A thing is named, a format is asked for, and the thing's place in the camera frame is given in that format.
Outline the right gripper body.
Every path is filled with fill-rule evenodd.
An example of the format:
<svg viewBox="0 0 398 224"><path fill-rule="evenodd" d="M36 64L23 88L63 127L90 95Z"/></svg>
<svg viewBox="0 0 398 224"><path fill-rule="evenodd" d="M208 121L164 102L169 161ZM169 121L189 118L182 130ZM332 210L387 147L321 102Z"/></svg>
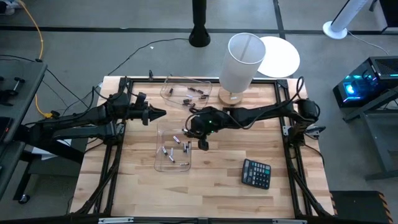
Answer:
<svg viewBox="0 0 398 224"><path fill-rule="evenodd" d="M222 129L223 113L220 110L207 106L201 110L190 108L190 112L190 127L197 139L206 139L208 135Z"/></svg>

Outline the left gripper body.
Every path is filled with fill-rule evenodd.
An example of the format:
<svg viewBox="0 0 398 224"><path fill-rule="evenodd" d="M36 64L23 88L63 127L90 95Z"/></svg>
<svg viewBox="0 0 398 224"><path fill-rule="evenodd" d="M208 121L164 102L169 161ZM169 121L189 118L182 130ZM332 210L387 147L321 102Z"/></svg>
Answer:
<svg viewBox="0 0 398 224"><path fill-rule="evenodd" d="M132 118L140 119L144 126L149 124L149 104L135 104L132 109Z"/></svg>

